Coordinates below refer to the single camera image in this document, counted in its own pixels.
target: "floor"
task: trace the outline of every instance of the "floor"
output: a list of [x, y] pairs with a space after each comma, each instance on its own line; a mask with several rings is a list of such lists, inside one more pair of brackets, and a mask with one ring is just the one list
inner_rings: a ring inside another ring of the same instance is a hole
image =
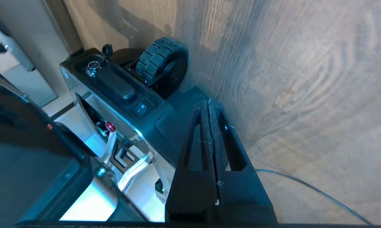
[[[65, 0], [86, 48], [189, 48], [181, 90], [222, 102], [256, 168], [381, 224], [381, 0]], [[259, 175], [279, 222], [360, 221]]]

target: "black plastic bracket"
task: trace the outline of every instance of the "black plastic bracket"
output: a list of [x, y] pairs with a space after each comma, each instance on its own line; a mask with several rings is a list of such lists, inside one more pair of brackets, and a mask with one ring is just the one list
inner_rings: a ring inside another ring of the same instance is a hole
[[[194, 137], [200, 126], [200, 138]], [[194, 140], [201, 150], [195, 150]], [[199, 171], [189, 164], [201, 153]], [[277, 224], [272, 203], [224, 108], [212, 100], [194, 107], [187, 141], [179, 158], [168, 200], [166, 220], [211, 224]]]

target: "rubber wheel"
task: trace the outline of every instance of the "rubber wheel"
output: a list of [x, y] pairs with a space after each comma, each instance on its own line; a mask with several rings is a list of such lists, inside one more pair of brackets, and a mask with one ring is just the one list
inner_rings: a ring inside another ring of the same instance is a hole
[[137, 63], [136, 71], [145, 78], [155, 78], [176, 58], [186, 58], [187, 48], [170, 37], [157, 39], [145, 49]]

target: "wooden surface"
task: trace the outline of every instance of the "wooden surface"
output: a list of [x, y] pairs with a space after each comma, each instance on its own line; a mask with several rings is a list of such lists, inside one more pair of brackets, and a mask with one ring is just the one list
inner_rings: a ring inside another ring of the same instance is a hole
[[[66, 0], [86, 48], [189, 48], [182, 90], [222, 102], [256, 168], [381, 224], [381, 0]], [[259, 174], [279, 222], [360, 221]]]

